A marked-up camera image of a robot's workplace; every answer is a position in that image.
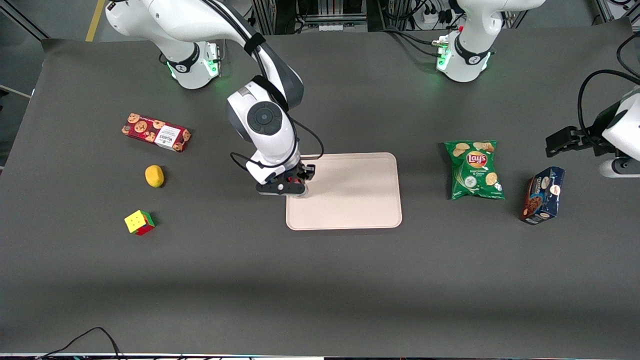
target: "rubik's cube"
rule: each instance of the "rubik's cube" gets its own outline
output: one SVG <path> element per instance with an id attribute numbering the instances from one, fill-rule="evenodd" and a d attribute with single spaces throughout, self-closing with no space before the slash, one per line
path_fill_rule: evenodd
<path id="1" fill-rule="evenodd" d="M 124 222 L 127 224 L 129 232 L 138 236 L 142 236 L 156 227 L 154 221 L 151 220 L 151 215 L 142 210 L 125 217 Z"/>

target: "blue box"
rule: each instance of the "blue box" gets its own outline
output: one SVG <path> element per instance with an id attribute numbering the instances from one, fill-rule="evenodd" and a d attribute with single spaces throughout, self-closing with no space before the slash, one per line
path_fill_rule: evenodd
<path id="1" fill-rule="evenodd" d="M 520 219 L 537 225 L 558 215 L 564 170 L 550 167 L 531 178 Z"/>

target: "beige tray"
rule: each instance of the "beige tray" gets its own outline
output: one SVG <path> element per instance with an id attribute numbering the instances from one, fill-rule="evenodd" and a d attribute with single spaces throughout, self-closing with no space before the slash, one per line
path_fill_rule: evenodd
<path id="1" fill-rule="evenodd" d="M 377 229 L 402 222 L 396 157 L 388 152 L 325 154 L 304 197 L 287 197 L 292 230 Z"/>

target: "green chip bag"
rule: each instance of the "green chip bag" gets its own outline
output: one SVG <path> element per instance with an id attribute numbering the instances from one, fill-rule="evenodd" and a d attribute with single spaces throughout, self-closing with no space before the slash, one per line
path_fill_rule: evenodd
<path id="1" fill-rule="evenodd" d="M 504 199 L 502 185 L 493 167 L 495 142 L 445 142 L 452 162 L 451 200 L 466 195 Z"/>

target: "yellow floor line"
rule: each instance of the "yellow floor line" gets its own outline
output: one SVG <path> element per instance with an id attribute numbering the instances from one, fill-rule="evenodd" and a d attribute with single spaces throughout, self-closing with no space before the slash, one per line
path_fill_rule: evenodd
<path id="1" fill-rule="evenodd" d="M 95 10 L 93 11 L 93 17 L 91 18 L 91 24 L 89 25 L 89 31 L 86 32 L 86 38 L 84 41 L 93 41 L 93 37 L 95 36 L 95 30 L 98 28 L 98 23 L 100 22 L 100 16 L 104 11 L 104 2 L 106 0 L 98 0 L 98 3 L 95 5 Z"/>

